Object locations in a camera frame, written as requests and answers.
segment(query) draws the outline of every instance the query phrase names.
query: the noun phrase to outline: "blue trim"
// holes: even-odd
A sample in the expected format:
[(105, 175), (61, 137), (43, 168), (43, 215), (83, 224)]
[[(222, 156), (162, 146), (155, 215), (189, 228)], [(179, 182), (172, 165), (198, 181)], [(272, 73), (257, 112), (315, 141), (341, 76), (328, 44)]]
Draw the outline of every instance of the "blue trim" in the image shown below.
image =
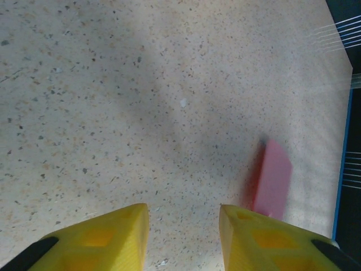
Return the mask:
[(346, 119), (346, 127), (345, 127), (345, 138), (344, 138), (344, 149), (342, 151), (341, 158), (341, 168), (340, 168), (340, 179), (338, 180), (338, 190), (337, 190), (337, 198), (336, 198), (336, 209), (334, 211), (334, 220), (333, 220), (333, 229), (332, 229), (332, 239), (336, 239), (336, 230), (337, 230), (337, 220), (338, 220), (338, 209), (340, 207), (340, 197), (341, 197), (341, 188), (342, 188), (342, 175), (344, 173), (344, 165), (345, 165), (345, 155), (346, 155), (346, 146), (347, 146), (347, 137), (349, 135), (349, 125), (350, 125), (350, 115), (351, 115), (351, 105), (352, 105), (352, 94), (353, 89), (350, 90), (349, 96), (349, 107), (347, 109), (347, 119)]

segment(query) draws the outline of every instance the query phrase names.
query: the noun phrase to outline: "speckled floor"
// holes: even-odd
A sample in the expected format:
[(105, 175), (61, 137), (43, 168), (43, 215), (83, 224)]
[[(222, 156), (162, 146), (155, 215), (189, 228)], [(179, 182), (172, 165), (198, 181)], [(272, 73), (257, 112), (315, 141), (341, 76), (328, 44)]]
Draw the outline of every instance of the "speckled floor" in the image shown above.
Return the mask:
[(285, 221), (331, 235), (351, 66), (317, 43), (324, 0), (0, 9), (0, 265), (145, 202), (144, 270), (223, 270), (219, 205), (246, 201), (265, 134), (294, 165)]

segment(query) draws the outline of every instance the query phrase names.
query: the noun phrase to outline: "white debris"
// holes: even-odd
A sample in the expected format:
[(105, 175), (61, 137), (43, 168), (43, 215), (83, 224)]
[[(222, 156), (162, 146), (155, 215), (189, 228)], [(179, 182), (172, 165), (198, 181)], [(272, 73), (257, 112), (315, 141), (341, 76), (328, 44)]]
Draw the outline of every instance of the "white debris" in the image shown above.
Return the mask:
[(158, 265), (158, 267), (164, 266), (164, 265), (166, 265), (167, 263), (168, 263), (168, 259), (164, 259), (164, 260)]
[(186, 98), (180, 100), (180, 106), (181, 106), (182, 108), (185, 108), (186, 105), (187, 105), (187, 99), (186, 99)]

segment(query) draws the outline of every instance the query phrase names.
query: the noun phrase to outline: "pink block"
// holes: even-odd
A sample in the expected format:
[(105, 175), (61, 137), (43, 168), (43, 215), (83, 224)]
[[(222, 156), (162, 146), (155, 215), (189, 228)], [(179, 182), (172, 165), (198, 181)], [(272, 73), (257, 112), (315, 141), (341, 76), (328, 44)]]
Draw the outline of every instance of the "pink block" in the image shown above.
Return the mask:
[(252, 211), (282, 220), (286, 206), (292, 164), (273, 139), (267, 142)]

